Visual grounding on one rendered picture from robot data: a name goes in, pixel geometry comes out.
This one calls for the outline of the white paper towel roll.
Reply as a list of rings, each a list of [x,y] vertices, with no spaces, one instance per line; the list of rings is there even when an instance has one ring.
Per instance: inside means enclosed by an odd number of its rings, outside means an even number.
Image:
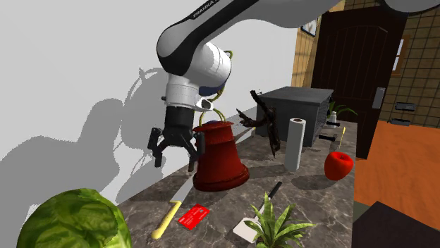
[[[292,118],[289,122],[284,166],[290,172],[296,172],[300,166],[306,121]]]

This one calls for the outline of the green lettuce head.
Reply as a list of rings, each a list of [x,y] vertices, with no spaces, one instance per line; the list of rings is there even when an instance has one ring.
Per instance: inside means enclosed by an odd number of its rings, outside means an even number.
[[[39,205],[16,248],[133,248],[133,242],[121,210],[98,191],[80,188]]]

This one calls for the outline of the red apple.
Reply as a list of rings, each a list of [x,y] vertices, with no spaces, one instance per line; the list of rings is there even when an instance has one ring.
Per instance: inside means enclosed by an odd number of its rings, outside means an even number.
[[[351,172],[353,166],[354,161],[349,155],[339,151],[331,152],[324,162],[325,176],[329,180],[341,180]]]

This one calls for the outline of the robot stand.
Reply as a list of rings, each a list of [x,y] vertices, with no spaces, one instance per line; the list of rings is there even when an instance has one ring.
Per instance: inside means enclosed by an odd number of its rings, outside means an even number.
[[[353,222],[352,248],[440,248],[440,231],[377,201]]]

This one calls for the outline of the window with brown frame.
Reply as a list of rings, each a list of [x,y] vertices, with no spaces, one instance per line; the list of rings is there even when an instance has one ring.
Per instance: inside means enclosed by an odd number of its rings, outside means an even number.
[[[401,68],[402,68],[403,59],[405,56],[406,49],[408,47],[409,39],[410,39],[410,35],[403,35],[401,38],[401,41],[400,41],[400,44],[398,47],[398,51],[396,54],[396,59],[393,64],[393,69],[392,69],[392,73],[391,73],[392,77],[398,77],[401,75]]]

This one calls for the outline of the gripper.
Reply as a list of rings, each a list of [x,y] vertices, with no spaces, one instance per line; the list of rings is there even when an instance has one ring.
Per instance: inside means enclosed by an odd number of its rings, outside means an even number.
[[[162,129],[152,128],[147,148],[155,158],[154,166],[161,167],[162,153],[168,146],[184,147],[190,155],[188,171],[193,172],[195,162],[205,153],[205,137],[203,132],[193,134],[194,111],[182,106],[167,106],[164,121],[164,139],[159,142]],[[196,139],[194,147],[190,141]]]

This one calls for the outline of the dark red pot with stems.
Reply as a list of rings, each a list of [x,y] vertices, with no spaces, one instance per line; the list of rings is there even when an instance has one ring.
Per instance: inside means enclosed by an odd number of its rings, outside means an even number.
[[[232,133],[232,122],[226,120],[218,109],[214,112],[218,121],[202,122],[194,128],[204,135],[204,141],[196,141],[204,153],[197,161],[197,172],[193,177],[195,189],[203,192],[220,192],[238,187],[248,181],[250,174],[238,156],[236,141]]]

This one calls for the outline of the green fern plant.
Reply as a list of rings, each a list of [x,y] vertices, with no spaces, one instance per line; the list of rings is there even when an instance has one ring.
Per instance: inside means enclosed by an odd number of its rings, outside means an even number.
[[[273,204],[266,192],[264,193],[263,213],[251,205],[257,222],[245,220],[244,224],[255,231],[252,235],[252,242],[255,242],[256,248],[294,248],[288,243],[289,240],[293,240],[300,248],[303,248],[300,238],[303,237],[306,229],[313,227],[314,224],[291,218],[295,206],[296,204],[288,205],[276,218]]]

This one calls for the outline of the dark brown door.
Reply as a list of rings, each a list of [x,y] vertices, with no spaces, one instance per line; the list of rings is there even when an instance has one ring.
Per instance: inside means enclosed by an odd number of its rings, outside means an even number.
[[[369,155],[407,18],[388,6],[322,15],[312,87],[348,108],[338,119],[357,123],[358,158]]]

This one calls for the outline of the small green leafy plant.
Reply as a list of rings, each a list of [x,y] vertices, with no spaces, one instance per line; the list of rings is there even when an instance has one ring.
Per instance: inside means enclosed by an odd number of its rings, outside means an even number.
[[[335,112],[336,116],[338,116],[339,114],[346,112],[346,111],[351,112],[355,115],[358,115],[354,110],[352,110],[351,108],[348,108],[346,105],[344,105],[344,104],[336,105],[335,101],[331,101],[329,103],[329,108],[327,111],[327,118],[330,118],[330,116],[333,112]]]

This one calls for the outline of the dark grey box appliance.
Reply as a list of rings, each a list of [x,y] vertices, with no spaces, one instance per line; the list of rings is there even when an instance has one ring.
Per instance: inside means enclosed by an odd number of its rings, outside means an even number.
[[[332,89],[286,86],[257,96],[268,108],[276,109],[276,125],[281,141],[287,141],[290,119],[301,118],[306,121],[302,145],[312,147],[326,125],[332,94]]]

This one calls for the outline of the dark brown branch figure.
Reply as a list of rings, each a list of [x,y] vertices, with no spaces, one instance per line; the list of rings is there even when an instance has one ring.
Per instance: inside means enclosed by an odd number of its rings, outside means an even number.
[[[251,90],[250,94],[254,101],[264,112],[263,118],[260,120],[253,120],[246,116],[242,111],[236,109],[238,115],[242,120],[240,124],[247,128],[257,128],[263,125],[267,126],[267,134],[269,136],[269,145],[273,157],[276,156],[276,152],[281,148],[281,142],[279,139],[279,132],[276,124],[276,109],[274,107],[268,107],[257,95],[255,90]]]

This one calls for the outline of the framed wall picture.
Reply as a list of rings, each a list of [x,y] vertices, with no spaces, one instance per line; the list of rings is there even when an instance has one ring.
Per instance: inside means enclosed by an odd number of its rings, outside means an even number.
[[[304,32],[306,35],[309,35],[311,37],[315,37],[316,33],[317,33],[317,23],[318,23],[317,19],[312,20],[312,21],[302,25],[300,27],[300,30],[302,32]]]

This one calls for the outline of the red card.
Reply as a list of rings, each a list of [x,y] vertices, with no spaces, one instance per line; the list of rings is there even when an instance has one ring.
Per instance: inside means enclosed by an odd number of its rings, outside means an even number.
[[[198,223],[203,220],[210,210],[203,205],[196,204],[184,215],[182,215],[178,222],[188,230],[192,230],[198,225]]]

